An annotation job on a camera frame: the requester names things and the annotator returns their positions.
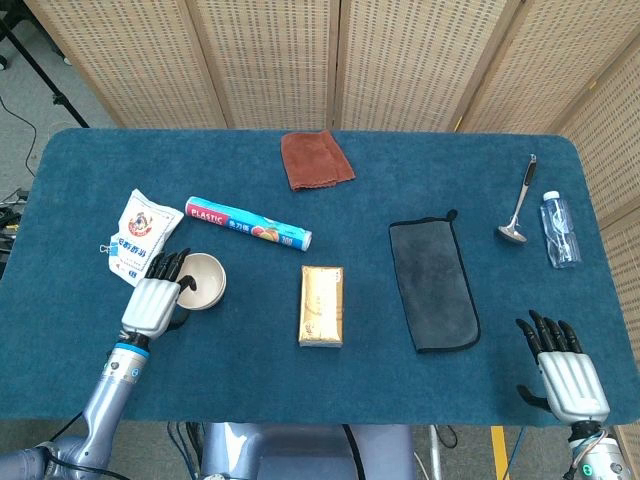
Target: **bottle cap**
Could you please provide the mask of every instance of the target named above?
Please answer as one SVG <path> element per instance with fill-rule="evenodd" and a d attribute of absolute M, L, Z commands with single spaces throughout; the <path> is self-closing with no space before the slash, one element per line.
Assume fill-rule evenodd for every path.
<path fill-rule="evenodd" d="M 551 190 L 550 192 L 547 192 L 542 196 L 542 201 L 546 202 L 547 200 L 555 200 L 558 198 L 560 198 L 560 194 L 555 190 Z"/>

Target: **cable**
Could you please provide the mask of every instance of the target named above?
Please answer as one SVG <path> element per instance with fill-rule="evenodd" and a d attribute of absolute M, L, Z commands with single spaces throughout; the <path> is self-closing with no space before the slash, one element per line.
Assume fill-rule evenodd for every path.
<path fill-rule="evenodd" d="M 171 442 L 173 443 L 173 445 L 180 452 L 180 455 L 182 456 L 182 459 L 184 460 L 184 464 L 187 466 L 187 470 L 189 470 L 189 478 L 191 478 L 191 480 L 196 480 L 195 472 L 191 469 L 191 465 L 189 464 L 189 461 L 187 460 L 187 456 L 182 451 L 182 449 L 180 448 L 180 445 L 178 445 L 178 441 L 175 439 L 175 437 L 173 436 L 173 433 L 171 432 L 171 422 L 167 422 L 167 433 L 169 434 L 169 438 L 171 439 Z"/>
<path fill-rule="evenodd" d="M 580 452 L 578 455 L 576 455 L 576 457 L 571 462 L 571 466 L 569 467 L 569 470 L 567 471 L 567 473 L 565 473 L 562 476 L 562 478 L 564 480 L 573 480 L 573 478 L 575 477 L 576 471 L 578 470 L 578 465 L 580 464 L 582 459 L 587 455 L 587 453 L 589 453 L 591 450 L 593 450 L 596 447 L 596 445 L 598 445 L 602 440 L 604 440 L 607 437 L 607 435 L 608 435 L 607 431 L 605 429 L 602 429 L 602 431 L 600 432 L 600 435 L 595 440 L 593 440 L 595 435 L 592 435 L 592 436 L 590 436 L 588 438 L 585 438 L 576 447 L 576 450 L 578 448 L 580 448 L 582 445 L 584 445 L 585 443 L 587 443 L 588 441 L 592 440 L 592 442 L 584 450 L 582 450 L 582 452 Z"/>
<path fill-rule="evenodd" d="M 418 461 L 418 465 L 420 465 L 420 470 L 422 470 L 422 474 L 424 475 L 424 480 L 429 480 L 429 475 L 427 475 L 427 469 L 424 468 L 424 464 L 422 463 L 422 460 L 420 460 L 420 457 L 418 456 L 418 452 L 414 450 L 413 456 L 416 457 L 416 460 Z"/>
<path fill-rule="evenodd" d="M 99 475 L 105 475 L 111 478 L 117 478 L 118 480 L 131 480 L 129 477 L 125 477 L 124 475 L 120 475 L 119 473 L 112 472 L 110 470 L 103 470 L 102 468 L 94 468 L 94 467 L 85 467 L 83 465 L 75 465 L 73 463 L 65 462 L 64 460 L 60 460 L 56 458 L 48 448 L 44 448 L 45 458 L 53 462 L 57 465 L 60 465 L 64 468 L 69 468 L 71 470 L 78 470 L 79 472 L 88 472 L 88 473 L 97 473 Z"/>
<path fill-rule="evenodd" d="M 347 435 L 347 440 L 351 447 L 351 454 L 353 455 L 353 461 L 356 464 L 356 471 L 358 472 L 358 480 L 366 480 L 367 477 L 364 474 L 364 465 L 362 465 L 362 458 L 360 458 L 360 450 L 358 449 L 358 444 L 353 436 L 351 427 L 346 423 L 343 423 L 342 428 L 344 429 L 344 433 Z"/>
<path fill-rule="evenodd" d="M 189 436 L 191 446 L 196 452 L 198 465 L 202 465 L 202 445 L 200 445 L 200 439 L 198 437 L 198 428 L 200 427 L 200 424 L 196 422 L 186 422 L 185 426 L 187 427 L 187 435 Z"/>
<path fill-rule="evenodd" d="M 67 424 L 64 427 L 62 427 L 60 430 L 58 430 L 55 433 L 55 435 L 49 439 L 49 441 L 53 442 L 56 438 L 58 438 L 60 435 L 62 435 L 67 430 L 67 428 L 69 428 L 71 425 L 73 425 L 73 422 L 75 422 L 77 419 L 80 418 L 81 415 L 82 415 L 82 410 L 80 410 L 75 417 L 73 417 L 71 420 L 69 420 L 69 422 L 67 422 Z"/>
<path fill-rule="evenodd" d="M 442 445 L 444 445 L 445 448 L 448 448 L 449 450 L 453 450 L 454 448 L 456 448 L 458 446 L 458 434 L 456 433 L 456 431 L 451 427 L 451 425 L 446 425 L 446 427 L 451 430 L 451 434 L 453 435 L 453 444 L 447 444 L 445 443 L 444 440 L 442 440 L 442 437 L 440 436 L 440 432 L 438 431 L 438 426 L 434 425 L 435 429 L 436 429 L 436 435 L 438 436 L 438 440 L 440 440 L 440 443 Z"/>
<path fill-rule="evenodd" d="M 526 435 L 526 433 L 527 433 L 527 427 L 526 426 L 522 427 L 520 429 L 520 433 L 518 434 L 518 439 L 516 440 L 516 444 L 513 446 L 513 451 L 511 452 L 511 456 L 509 457 L 509 462 L 507 463 L 507 469 L 505 470 L 504 475 L 502 476 L 502 480 L 505 480 L 507 478 L 507 475 L 509 475 L 509 470 L 511 470 L 511 466 L 516 461 L 518 452 L 520 452 L 522 440 L 524 440 L 524 436 Z"/>
<path fill-rule="evenodd" d="M 11 110 L 9 110 L 7 108 L 7 106 L 4 104 L 4 101 L 2 100 L 2 95 L 0 95 L 0 105 L 2 105 L 2 108 L 4 108 L 5 112 L 7 112 L 9 115 L 12 115 L 12 116 L 16 117 L 18 120 L 22 120 L 24 123 L 26 123 L 27 125 L 29 125 L 33 129 L 33 140 L 31 140 L 31 146 L 29 147 L 29 152 L 27 153 L 27 156 L 24 159 L 24 166 L 29 171 L 29 173 L 33 177 L 35 177 L 36 174 L 33 173 L 33 170 L 31 170 L 31 168 L 29 168 L 29 157 L 31 156 L 31 152 L 33 151 L 33 146 L 36 144 L 36 137 L 38 136 L 38 129 L 29 120 L 25 120 L 24 118 L 22 118 L 17 113 L 13 113 Z"/>
<path fill-rule="evenodd" d="M 189 453 L 189 448 L 187 447 L 187 442 L 184 441 L 184 437 L 180 431 L 180 422 L 176 422 L 176 431 L 178 432 L 178 437 L 180 437 L 180 443 L 182 443 L 182 448 L 187 456 L 187 460 L 189 460 L 190 471 L 193 472 L 194 477 L 198 478 L 198 475 L 196 475 L 196 467 L 193 465 L 193 458 L 191 458 L 191 453 Z"/>
<path fill-rule="evenodd" d="M 607 431 L 603 429 L 602 432 L 600 433 L 600 436 L 597 438 L 597 440 L 589 444 L 588 447 L 586 447 L 582 452 L 580 452 L 580 454 L 575 458 L 571 466 L 577 467 L 580 464 L 580 461 L 582 461 L 582 459 L 587 455 L 587 453 L 593 450 L 596 447 L 596 445 L 598 445 L 602 440 L 607 438 L 607 435 L 608 435 Z"/>

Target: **water bottle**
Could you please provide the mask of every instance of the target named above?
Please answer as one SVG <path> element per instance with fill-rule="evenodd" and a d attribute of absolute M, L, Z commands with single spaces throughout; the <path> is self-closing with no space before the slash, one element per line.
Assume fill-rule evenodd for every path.
<path fill-rule="evenodd" d="M 573 267 L 581 262 L 578 240 L 567 202 L 556 191 L 542 197 L 542 223 L 547 237 L 547 253 L 554 268 Z"/>

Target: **brown towel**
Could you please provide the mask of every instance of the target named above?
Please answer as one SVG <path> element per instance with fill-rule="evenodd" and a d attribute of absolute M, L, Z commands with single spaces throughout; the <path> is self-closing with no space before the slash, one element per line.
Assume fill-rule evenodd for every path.
<path fill-rule="evenodd" d="M 292 190 L 333 187 L 356 178 L 328 130 L 287 133 L 282 137 L 282 161 Z"/>

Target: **blue table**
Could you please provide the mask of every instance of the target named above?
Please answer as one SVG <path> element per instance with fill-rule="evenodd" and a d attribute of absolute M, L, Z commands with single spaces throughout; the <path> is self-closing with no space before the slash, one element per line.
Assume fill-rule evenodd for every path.
<path fill-rule="evenodd" d="M 281 131 L 67 130 L 49 143 L 0 283 L 0 417 L 67 418 L 84 405 L 131 287 L 99 246 L 129 194 L 182 209 L 190 195 L 313 231 L 306 253 L 185 218 L 167 250 L 212 253 L 227 271 L 215 308 L 152 344 L 126 411 L 132 419 L 534 424 L 515 386 L 542 383 L 514 319 L 536 308 L 573 323 L 612 405 L 640 414 L 640 382 L 578 154 L 556 136 L 335 132 L 357 178 L 294 193 Z M 508 220 L 529 153 L 539 159 L 520 216 Z M 584 264 L 551 268 L 538 206 L 572 207 Z M 459 212 L 455 228 L 482 336 L 455 353 L 416 354 L 388 225 Z M 300 266 L 345 268 L 342 349 L 297 345 Z"/>

